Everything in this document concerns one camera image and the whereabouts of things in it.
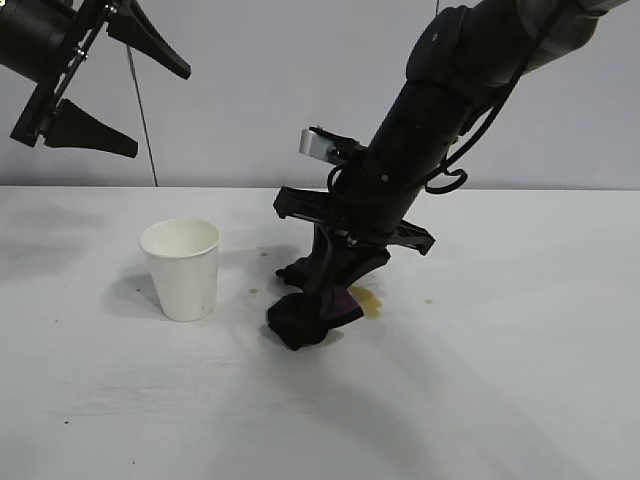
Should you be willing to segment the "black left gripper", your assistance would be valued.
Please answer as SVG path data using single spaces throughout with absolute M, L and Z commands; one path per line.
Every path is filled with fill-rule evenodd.
M 164 40 L 135 0 L 7 1 L 1 7 L 1 64 L 33 81 L 35 90 L 10 137 L 33 147 L 96 150 L 135 158 L 138 143 L 63 97 L 108 21 L 107 34 L 182 79 L 191 66 Z

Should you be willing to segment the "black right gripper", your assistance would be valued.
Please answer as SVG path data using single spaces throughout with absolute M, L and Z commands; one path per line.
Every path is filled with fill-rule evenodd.
M 314 224 L 305 305 L 358 308 L 349 288 L 389 261 L 387 246 L 428 251 L 431 237 L 404 217 L 469 117 L 469 99 L 455 92 L 402 92 L 368 145 L 320 127 L 303 131 L 302 153 L 333 166 L 327 187 L 284 187 L 274 209 Z

